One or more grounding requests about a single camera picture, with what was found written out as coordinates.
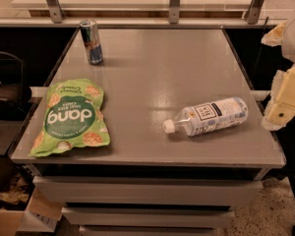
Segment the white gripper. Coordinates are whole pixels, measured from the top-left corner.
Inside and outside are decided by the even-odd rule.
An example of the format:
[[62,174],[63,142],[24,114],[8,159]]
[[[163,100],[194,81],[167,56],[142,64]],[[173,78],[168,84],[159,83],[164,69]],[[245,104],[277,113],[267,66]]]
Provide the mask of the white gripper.
[[[266,33],[261,43],[271,47],[282,43],[282,56],[295,63],[295,10],[286,23],[282,22]],[[295,64],[286,72],[276,72],[269,95],[262,126],[277,131],[295,116]]]

